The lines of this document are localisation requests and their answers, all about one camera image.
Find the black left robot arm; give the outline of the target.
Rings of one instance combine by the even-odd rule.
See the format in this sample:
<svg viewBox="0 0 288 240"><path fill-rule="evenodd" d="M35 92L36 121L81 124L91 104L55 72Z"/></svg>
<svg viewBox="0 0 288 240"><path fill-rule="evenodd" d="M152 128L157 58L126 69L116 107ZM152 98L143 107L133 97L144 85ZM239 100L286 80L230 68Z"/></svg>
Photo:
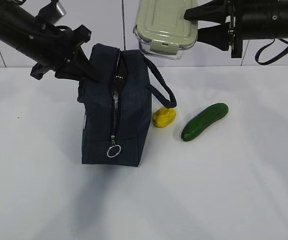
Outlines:
<svg viewBox="0 0 288 240"><path fill-rule="evenodd" d="M31 76L37 80L49 71L58 79L99 81L99 73L82 50L92 32L80 25L56 25L65 14L58 0L36 16L24 10L22 0L0 0L0 41L34 60Z"/></svg>

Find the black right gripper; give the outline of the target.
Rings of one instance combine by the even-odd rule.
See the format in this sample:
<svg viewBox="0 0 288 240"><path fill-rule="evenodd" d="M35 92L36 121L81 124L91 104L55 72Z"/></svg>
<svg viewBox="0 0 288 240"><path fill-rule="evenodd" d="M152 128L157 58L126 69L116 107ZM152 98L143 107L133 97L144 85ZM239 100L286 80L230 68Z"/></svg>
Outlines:
<svg viewBox="0 0 288 240"><path fill-rule="evenodd" d="M288 39L288 0L212 0L187 9L188 21L226 21L231 17L232 58L241 58L244 40ZM200 28L197 41L228 51L230 23Z"/></svg>

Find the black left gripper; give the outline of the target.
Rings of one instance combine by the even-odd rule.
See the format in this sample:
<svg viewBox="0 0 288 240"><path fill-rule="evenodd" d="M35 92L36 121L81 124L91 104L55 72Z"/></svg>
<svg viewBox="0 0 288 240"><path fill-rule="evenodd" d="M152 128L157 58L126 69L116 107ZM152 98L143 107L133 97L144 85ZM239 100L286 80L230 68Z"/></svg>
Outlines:
<svg viewBox="0 0 288 240"><path fill-rule="evenodd" d="M41 80L45 73L54 71L57 79L99 82L100 74L81 48L92 34L84 25L75 30L64 25L55 26L50 33L25 29L21 34L28 39L25 54L37 62L31 70L35 79Z"/></svg>

